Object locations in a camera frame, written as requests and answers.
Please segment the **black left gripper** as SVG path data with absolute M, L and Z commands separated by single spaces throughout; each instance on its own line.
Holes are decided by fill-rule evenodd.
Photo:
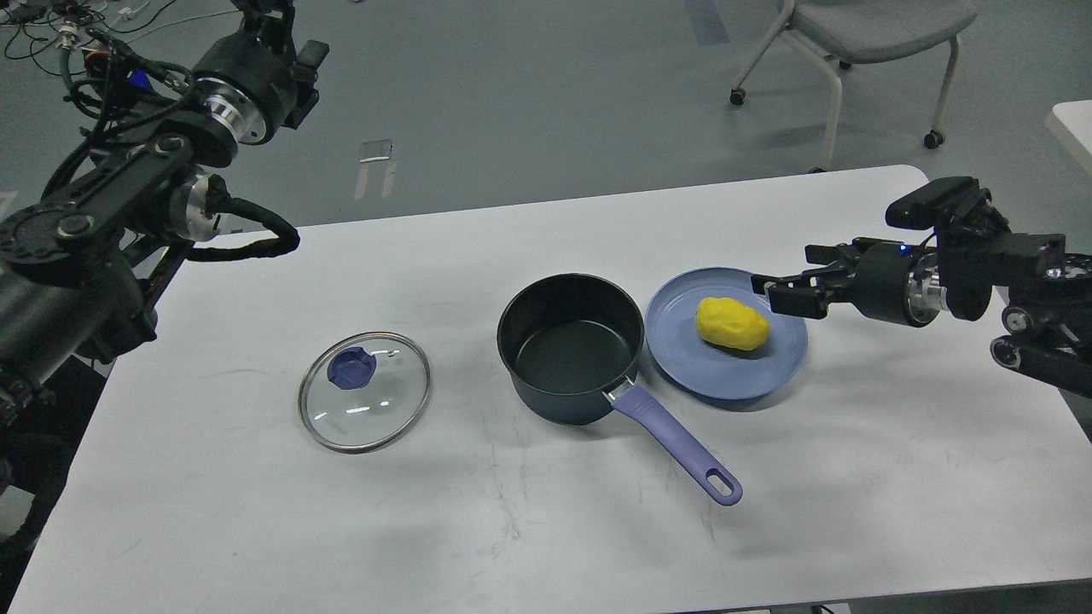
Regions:
M 293 1 L 233 1 L 241 29 L 216 40 L 194 66 L 207 109 L 246 145 L 280 127 L 298 129 L 320 101 L 317 70 L 330 46 L 308 40 L 295 54 Z

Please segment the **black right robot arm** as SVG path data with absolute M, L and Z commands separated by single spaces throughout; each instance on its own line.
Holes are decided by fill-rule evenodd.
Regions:
M 808 245 L 799 275 L 752 275 L 753 293 L 776 314 L 822 319 L 830 304 L 863 317 L 925 327 L 940 312 L 975 321 L 1002 290 L 1006 333 L 990 343 L 996 364 L 1073 394 L 1091 392 L 1089 255 L 1068 252 L 1063 234 L 1010 229 L 990 190 L 943 177 L 886 206 L 886 225 L 926 232 L 921 243 L 857 237 Z

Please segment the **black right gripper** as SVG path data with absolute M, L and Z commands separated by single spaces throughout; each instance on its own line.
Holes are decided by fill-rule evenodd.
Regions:
M 931 247 L 892 240 L 851 240 L 806 246 L 808 264 L 853 267 L 848 302 L 873 320 L 924 327 L 939 315 L 928 288 L 937 280 Z M 772 312 L 814 320 L 827 318 L 831 303 L 844 302 L 845 269 L 805 269 L 799 275 L 750 275 L 753 294 Z

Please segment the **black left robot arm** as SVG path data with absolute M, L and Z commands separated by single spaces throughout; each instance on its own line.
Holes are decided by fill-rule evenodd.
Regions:
M 3 428 L 50 400 L 72 355 L 107 364 L 155 339 L 154 307 L 186 261 L 269 259 L 297 229 L 234 197 L 219 175 L 241 145 L 299 127 L 314 108 L 327 43 L 293 45 L 292 1 L 238 1 L 237 31 L 195 67 L 136 54 L 87 26 L 97 47 L 74 80 L 79 23 L 57 31 L 67 101 L 95 120 L 34 206 L 3 220 Z

